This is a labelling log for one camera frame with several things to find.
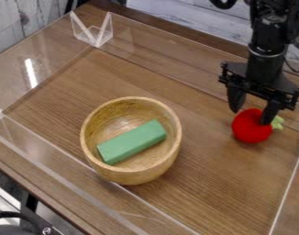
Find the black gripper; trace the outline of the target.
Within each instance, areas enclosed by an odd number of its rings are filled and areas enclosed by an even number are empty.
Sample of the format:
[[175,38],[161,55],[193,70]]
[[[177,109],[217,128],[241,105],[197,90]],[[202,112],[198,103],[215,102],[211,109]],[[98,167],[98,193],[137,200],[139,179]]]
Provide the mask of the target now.
[[270,125],[279,110],[294,110],[299,100],[299,86],[283,72],[289,47],[261,50],[249,47],[246,62],[223,62],[218,81],[226,85],[230,109],[237,113],[247,95],[267,102],[262,111],[262,124]]

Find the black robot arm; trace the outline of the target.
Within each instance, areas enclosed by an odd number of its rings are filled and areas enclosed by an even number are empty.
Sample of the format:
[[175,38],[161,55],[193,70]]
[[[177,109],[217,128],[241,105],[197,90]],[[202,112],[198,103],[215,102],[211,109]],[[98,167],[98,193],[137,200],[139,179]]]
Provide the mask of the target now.
[[251,40],[245,63],[223,62],[218,81],[226,84],[231,111],[241,110],[247,95],[267,101],[261,123],[273,123],[279,111],[294,110],[299,86],[283,72],[289,47],[299,37],[299,0],[250,0]]

